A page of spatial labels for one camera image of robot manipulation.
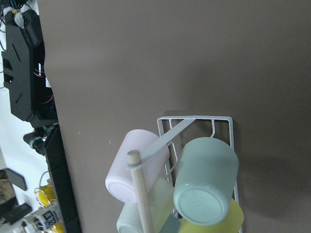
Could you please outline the green cup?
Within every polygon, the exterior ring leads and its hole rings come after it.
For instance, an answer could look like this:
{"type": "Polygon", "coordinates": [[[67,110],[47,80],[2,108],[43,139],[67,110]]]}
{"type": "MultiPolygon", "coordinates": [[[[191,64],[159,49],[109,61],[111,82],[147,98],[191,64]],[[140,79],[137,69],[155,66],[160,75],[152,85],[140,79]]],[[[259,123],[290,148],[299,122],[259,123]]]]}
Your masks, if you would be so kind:
{"type": "Polygon", "coordinates": [[[178,213],[198,225],[214,225],[227,215],[239,169],[225,142],[200,137],[188,142],[178,161],[173,201],[178,213]]]}

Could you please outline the pink cup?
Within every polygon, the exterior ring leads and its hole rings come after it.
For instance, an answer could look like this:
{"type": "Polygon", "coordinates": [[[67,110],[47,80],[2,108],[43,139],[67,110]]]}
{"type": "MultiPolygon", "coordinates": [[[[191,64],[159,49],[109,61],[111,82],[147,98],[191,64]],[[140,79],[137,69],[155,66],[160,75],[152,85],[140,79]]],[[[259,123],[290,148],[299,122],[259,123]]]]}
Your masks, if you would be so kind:
{"type": "MultiPolygon", "coordinates": [[[[124,203],[137,203],[131,172],[127,169],[127,153],[132,150],[143,153],[157,139],[159,139],[158,135],[143,129],[131,130],[125,135],[105,180],[106,188],[113,197],[124,203]]],[[[152,156],[143,165],[142,170],[147,191],[150,191],[160,176],[169,155],[168,147],[163,147],[158,154],[152,156]]]]}

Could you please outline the cream cup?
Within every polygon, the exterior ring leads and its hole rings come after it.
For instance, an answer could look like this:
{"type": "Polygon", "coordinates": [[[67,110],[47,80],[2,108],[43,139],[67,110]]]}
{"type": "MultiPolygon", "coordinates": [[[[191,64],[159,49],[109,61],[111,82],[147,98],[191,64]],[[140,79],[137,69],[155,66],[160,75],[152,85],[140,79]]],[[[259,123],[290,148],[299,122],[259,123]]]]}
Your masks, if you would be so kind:
{"type": "MultiPolygon", "coordinates": [[[[148,193],[148,203],[156,233],[160,232],[173,211],[173,192],[174,187],[166,179],[159,177],[148,193]]],[[[136,204],[126,203],[116,226],[120,233],[143,232],[138,206],[136,204]]]]}

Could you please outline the yellow cup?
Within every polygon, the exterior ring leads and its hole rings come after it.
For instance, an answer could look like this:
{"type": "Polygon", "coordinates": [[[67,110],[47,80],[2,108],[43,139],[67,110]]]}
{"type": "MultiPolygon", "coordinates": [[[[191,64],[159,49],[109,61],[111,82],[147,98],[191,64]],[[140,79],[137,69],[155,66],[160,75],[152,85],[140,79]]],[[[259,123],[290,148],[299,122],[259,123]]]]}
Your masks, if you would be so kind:
{"type": "Polygon", "coordinates": [[[226,217],[214,225],[198,225],[184,219],[179,228],[179,233],[238,233],[244,222],[244,213],[239,204],[231,199],[226,217]]]}

